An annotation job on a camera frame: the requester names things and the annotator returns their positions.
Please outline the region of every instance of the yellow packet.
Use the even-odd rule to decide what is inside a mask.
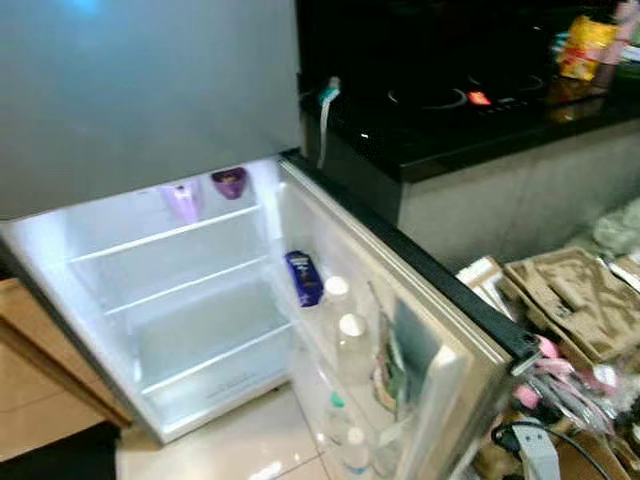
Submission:
[[[558,59],[560,74],[590,82],[605,49],[615,40],[617,29],[616,25],[594,22],[585,15],[576,18],[569,29],[567,45]]]

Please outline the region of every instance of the silver refrigerator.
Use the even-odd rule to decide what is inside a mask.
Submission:
[[[0,252],[138,423],[170,442],[291,380],[336,479],[334,395],[374,478],[449,478],[468,462],[535,342],[308,167],[292,1],[0,12]],[[300,306],[292,251],[348,282],[371,331],[355,362],[373,370],[390,320],[401,409],[370,375],[346,375],[335,304]]]

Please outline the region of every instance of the wooden cabinet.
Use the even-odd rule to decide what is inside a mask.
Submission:
[[[130,417],[15,279],[0,281],[0,460]]]

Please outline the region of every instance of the pink item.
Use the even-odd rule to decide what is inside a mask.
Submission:
[[[612,367],[597,365],[591,370],[580,373],[580,379],[596,391],[611,395],[616,390],[617,375]]]
[[[159,187],[174,213],[185,223],[196,223],[200,217],[200,183],[197,179],[177,185]]]
[[[573,396],[574,399],[582,402],[583,407],[589,411],[589,415],[581,413],[580,411],[572,411],[572,416],[578,415],[577,419],[573,421],[580,428],[587,429],[589,426],[596,431],[601,431],[609,435],[613,435],[613,424],[611,419],[596,405],[589,397],[580,392],[576,387],[567,382],[566,379],[555,379],[549,383],[549,386],[557,392],[564,391]],[[561,409],[567,415],[567,408],[571,408],[571,405],[566,405]]]
[[[540,395],[538,395],[537,392],[528,385],[520,385],[518,388],[516,388],[513,396],[516,397],[520,401],[520,403],[527,407],[529,410],[535,409],[541,400]]]
[[[560,358],[562,356],[558,345],[542,335],[536,335],[536,337],[540,340],[538,348],[546,358]]]
[[[541,358],[535,365],[536,373],[554,375],[566,379],[575,372],[573,365],[561,358]]]
[[[631,43],[631,36],[640,22],[640,4],[638,0],[622,0],[615,13],[618,32],[613,44],[605,51],[602,63],[617,65],[622,50]]]

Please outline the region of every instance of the black countertop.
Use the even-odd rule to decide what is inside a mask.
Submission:
[[[572,82],[571,95],[566,82]],[[640,118],[640,78],[617,76],[606,92],[595,94],[588,84],[556,78],[548,92],[553,90],[556,100],[509,112],[487,114],[467,107],[466,115],[420,114],[410,122],[407,112],[376,102],[355,104],[343,95],[331,105],[329,129],[392,179],[415,183]],[[307,96],[302,107],[319,115],[315,95]]]

